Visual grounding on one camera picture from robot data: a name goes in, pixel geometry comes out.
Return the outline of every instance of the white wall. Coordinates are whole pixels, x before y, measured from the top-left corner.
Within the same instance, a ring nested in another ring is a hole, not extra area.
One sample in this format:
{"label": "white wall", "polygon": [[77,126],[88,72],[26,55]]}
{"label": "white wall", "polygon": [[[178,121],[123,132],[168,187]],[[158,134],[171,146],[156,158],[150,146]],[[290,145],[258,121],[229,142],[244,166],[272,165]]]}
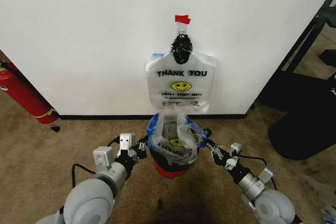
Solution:
{"label": "white wall", "polygon": [[0,48],[60,114],[152,114],[144,65],[174,15],[219,62],[209,113],[247,111],[324,0],[0,0]]}

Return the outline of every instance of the clear plastic bag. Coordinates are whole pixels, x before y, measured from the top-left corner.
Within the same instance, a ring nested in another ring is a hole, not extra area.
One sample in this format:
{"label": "clear plastic bag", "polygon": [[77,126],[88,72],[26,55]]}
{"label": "clear plastic bag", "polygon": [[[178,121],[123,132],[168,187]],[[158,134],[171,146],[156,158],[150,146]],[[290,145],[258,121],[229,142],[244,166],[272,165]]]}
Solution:
{"label": "clear plastic bag", "polygon": [[176,104],[190,111],[206,113],[210,103],[216,61],[213,57],[190,52],[186,62],[177,63],[174,53],[153,55],[146,65],[152,104],[162,109]]}
{"label": "clear plastic bag", "polygon": [[147,135],[148,147],[164,156],[169,165],[189,165],[197,159],[197,149],[205,147],[205,132],[173,106],[150,120]]}

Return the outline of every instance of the smiley face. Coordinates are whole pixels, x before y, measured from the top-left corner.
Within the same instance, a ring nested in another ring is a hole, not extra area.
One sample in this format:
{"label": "smiley face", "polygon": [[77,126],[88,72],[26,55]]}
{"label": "smiley face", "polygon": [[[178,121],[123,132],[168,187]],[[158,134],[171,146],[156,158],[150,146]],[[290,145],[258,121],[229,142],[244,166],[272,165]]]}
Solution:
{"label": "smiley face", "polygon": [[191,89],[192,85],[185,81],[179,81],[179,82],[172,83],[171,87],[173,90],[176,90],[176,91],[187,91]]}
{"label": "smiley face", "polygon": [[182,141],[179,140],[179,139],[171,139],[171,140],[169,140],[169,143],[173,146],[176,146],[176,147],[184,147],[183,144],[182,144]]}

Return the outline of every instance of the brown carpet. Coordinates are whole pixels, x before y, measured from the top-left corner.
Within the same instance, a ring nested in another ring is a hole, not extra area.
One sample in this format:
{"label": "brown carpet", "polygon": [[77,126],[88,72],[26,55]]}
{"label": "brown carpet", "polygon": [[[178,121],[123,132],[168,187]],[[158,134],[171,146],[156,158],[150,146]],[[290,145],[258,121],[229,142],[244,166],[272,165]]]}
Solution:
{"label": "brown carpet", "polygon": [[[35,223],[56,212],[71,190],[71,166],[94,169],[92,151],[121,132],[143,136],[148,121],[61,121],[58,133],[42,125],[0,92],[0,223]],[[213,139],[230,146],[244,145],[246,155],[264,157],[276,170],[278,189],[293,202],[305,223],[323,223],[322,203],[303,179],[312,175],[335,183],[336,146],[306,161],[279,156],[267,137],[267,129],[283,112],[256,104],[244,120],[196,120],[213,130]],[[259,161],[243,161],[258,174]],[[77,170],[77,181],[91,177]],[[209,150],[182,177],[166,179],[158,174],[151,156],[140,161],[126,182],[111,223],[257,223],[240,199],[240,189],[222,168],[214,165]],[[157,201],[163,201],[159,210]]]}

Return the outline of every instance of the red tape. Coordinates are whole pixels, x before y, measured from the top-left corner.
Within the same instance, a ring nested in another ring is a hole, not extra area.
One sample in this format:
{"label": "red tape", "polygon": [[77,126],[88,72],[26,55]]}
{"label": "red tape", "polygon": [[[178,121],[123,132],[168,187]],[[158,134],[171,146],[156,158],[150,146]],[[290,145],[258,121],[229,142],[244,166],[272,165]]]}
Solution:
{"label": "red tape", "polygon": [[180,22],[180,23],[185,23],[187,25],[189,25],[190,23],[190,20],[189,19],[189,15],[175,15],[175,22]]}

